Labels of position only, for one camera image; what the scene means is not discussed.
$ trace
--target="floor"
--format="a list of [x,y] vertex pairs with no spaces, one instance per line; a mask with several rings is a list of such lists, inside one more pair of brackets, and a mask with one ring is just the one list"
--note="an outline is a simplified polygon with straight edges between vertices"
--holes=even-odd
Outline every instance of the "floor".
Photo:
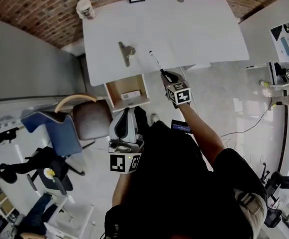
[[[258,85],[260,79],[269,79],[266,68],[244,70],[238,68],[237,63],[222,62],[213,64],[211,68],[186,72],[186,77],[200,117],[219,135],[252,127],[268,109],[270,93]],[[145,75],[145,80],[151,99],[150,104],[143,106],[147,115],[157,113],[167,125],[171,125],[172,119],[183,120],[179,110],[174,109],[164,96],[159,72]],[[196,110],[194,103],[191,103],[191,107]],[[228,135],[222,140],[226,147],[239,152],[257,175],[261,176],[263,162],[267,163],[270,171],[275,171],[278,167],[283,130],[284,108],[280,106],[267,111],[252,130]],[[32,134],[25,130],[19,134],[11,145],[0,146],[0,163],[19,162],[19,153],[23,157],[30,156],[35,148],[45,146],[48,142],[44,128],[39,128]],[[98,139],[82,154],[73,155],[69,162],[84,170],[86,175],[81,177],[72,172],[69,174],[74,185],[70,194],[75,204],[69,203],[66,209],[79,220],[86,211],[86,206],[93,204],[95,211],[92,221],[96,226],[90,238],[98,239],[104,232],[105,213],[111,207],[112,194],[119,177],[119,174],[109,171],[107,139]],[[31,189],[25,176],[19,176],[15,184],[0,181],[0,185],[15,207],[24,214],[39,197]],[[42,193],[43,186],[38,186]]]

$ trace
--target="cable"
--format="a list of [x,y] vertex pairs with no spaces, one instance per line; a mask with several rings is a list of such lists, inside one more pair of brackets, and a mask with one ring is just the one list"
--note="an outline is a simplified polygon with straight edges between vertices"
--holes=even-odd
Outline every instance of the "cable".
[[224,134],[222,136],[220,136],[219,138],[222,138],[224,136],[227,136],[227,135],[230,135],[230,134],[235,134],[235,133],[246,133],[247,131],[253,129],[255,126],[257,126],[257,124],[262,120],[262,118],[264,117],[264,115],[266,114],[266,112],[269,111],[269,108],[264,112],[264,114],[260,117],[260,119],[257,121],[257,123],[255,125],[253,125],[251,128],[245,130],[245,131],[238,131],[238,132],[233,132],[233,133],[227,133],[227,134]]
[[247,156],[250,156],[249,164],[248,164],[247,160],[246,160],[246,162],[247,162],[247,164],[248,164],[249,166],[251,166],[251,163],[252,163],[252,155],[247,154],[247,155],[243,156],[243,159],[245,159],[245,157],[247,157]]

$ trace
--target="black chair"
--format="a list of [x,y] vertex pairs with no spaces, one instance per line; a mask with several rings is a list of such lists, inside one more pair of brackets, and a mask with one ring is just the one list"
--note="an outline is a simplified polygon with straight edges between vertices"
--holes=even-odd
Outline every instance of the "black chair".
[[[265,185],[267,197],[271,197],[274,202],[278,200],[274,197],[274,193],[279,187],[281,189],[289,189],[289,176],[283,176],[279,172],[274,172]],[[282,220],[281,216],[281,210],[267,207],[267,216],[264,223],[267,227],[274,228]]]
[[27,179],[32,188],[37,191],[34,184],[35,179],[39,175],[43,184],[48,189],[60,190],[63,195],[67,191],[73,190],[73,185],[67,175],[71,170],[78,175],[84,176],[84,172],[79,172],[65,162],[65,159],[57,156],[54,149],[45,147],[38,148],[32,157],[26,158],[28,161],[23,164],[0,165],[0,179],[7,183],[15,183],[17,174],[26,174],[36,170],[33,176],[27,174]]

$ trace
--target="chair backrest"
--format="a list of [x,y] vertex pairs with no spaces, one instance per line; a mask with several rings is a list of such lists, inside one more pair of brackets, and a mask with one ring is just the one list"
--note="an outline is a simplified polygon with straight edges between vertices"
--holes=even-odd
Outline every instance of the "chair backrest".
[[279,172],[274,172],[265,185],[268,197],[272,196],[278,187],[289,189],[289,176],[283,176]]
[[58,156],[70,156],[82,152],[74,122],[69,114],[34,112],[24,117],[21,122],[30,133],[44,124]]
[[106,100],[98,100],[89,94],[73,94],[62,99],[55,108],[55,113],[62,106],[74,99],[86,99],[88,102],[74,106],[73,117],[80,140],[91,140],[109,135],[112,114]]

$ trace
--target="white table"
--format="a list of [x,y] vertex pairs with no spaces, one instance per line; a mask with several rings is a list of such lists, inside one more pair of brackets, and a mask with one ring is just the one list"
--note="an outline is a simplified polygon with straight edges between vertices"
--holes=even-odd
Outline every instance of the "white table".
[[285,38],[287,41],[287,44],[289,46],[289,33],[287,33],[285,31],[285,28],[282,27],[282,31],[280,33],[280,36],[278,38],[278,40],[276,41],[276,39],[274,38],[273,34],[270,32],[271,38],[274,42],[275,48],[276,48],[276,52],[278,55],[278,62],[280,63],[289,63],[289,55],[287,55],[286,50],[283,46],[283,43],[281,41],[281,38]]
[[289,22],[289,0],[277,0],[239,24],[247,44],[250,60],[239,62],[241,67],[263,65],[267,62],[289,62],[280,39],[287,34],[282,28],[278,41],[271,35],[274,27]]
[[[249,59],[226,0],[123,0],[96,8],[83,29],[93,86],[158,70],[150,50],[164,69]],[[120,41],[136,50],[129,67]]]

